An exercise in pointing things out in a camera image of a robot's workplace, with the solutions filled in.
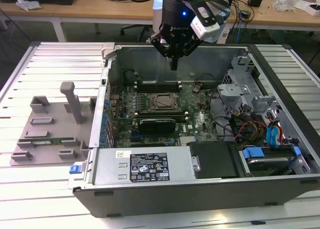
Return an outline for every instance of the green circuit board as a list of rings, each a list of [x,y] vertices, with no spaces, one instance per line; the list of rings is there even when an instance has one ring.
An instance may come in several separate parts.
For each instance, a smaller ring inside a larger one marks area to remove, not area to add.
[[[110,98],[110,112],[115,148],[185,146],[189,141],[218,139],[208,112],[208,92],[193,93],[194,83],[185,83],[177,93],[137,93],[133,87],[124,87]],[[169,112],[165,109],[170,104]],[[164,110],[166,115],[157,111]],[[176,120],[173,133],[143,134],[139,131],[139,114],[149,113],[146,119]]]

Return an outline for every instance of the screw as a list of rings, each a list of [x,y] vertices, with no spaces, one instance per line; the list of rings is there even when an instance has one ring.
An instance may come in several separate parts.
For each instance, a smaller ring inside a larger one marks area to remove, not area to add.
[[[194,170],[196,173],[199,172],[199,171],[200,171],[200,166],[197,165],[197,164],[194,164],[194,165],[193,165],[193,170]]]

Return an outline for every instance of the motherboard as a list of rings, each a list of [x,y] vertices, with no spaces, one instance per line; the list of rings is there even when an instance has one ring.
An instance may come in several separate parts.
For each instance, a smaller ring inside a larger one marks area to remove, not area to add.
[[[122,87],[111,83],[100,148],[187,146],[217,140],[208,110],[210,90],[197,88],[190,82]]]

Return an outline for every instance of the slotted metal surface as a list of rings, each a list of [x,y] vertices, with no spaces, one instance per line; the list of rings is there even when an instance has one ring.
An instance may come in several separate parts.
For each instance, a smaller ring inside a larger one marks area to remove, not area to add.
[[[279,45],[257,45],[275,74],[286,87],[314,129],[320,134],[320,81],[291,49]],[[272,95],[264,76],[262,85]]]
[[[63,80],[71,80],[80,101],[97,95],[104,66],[98,55],[101,46],[102,43],[42,43],[38,48],[31,47],[0,92],[0,228],[315,229],[320,225],[320,191],[305,193],[279,206],[94,218],[68,189],[69,166],[10,167],[11,152],[27,122],[34,93],[47,96],[50,102],[66,102],[59,88]],[[72,51],[72,55],[63,50]],[[309,83],[286,80],[284,84],[294,87],[297,82]],[[305,106],[310,112],[320,108]],[[252,225],[251,221],[266,224]]]

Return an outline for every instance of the white paper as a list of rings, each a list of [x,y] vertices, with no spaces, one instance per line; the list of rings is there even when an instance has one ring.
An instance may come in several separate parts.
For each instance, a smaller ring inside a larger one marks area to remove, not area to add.
[[[16,0],[15,4],[26,11],[42,8],[38,1]]]
[[[117,150],[115,152],[115,158],[129,158],[131,155],[130,150]]]
[[[295,8],[304,10],[306,7],[310,6],[312,3],[305,0],[298,0],[293,6]]]

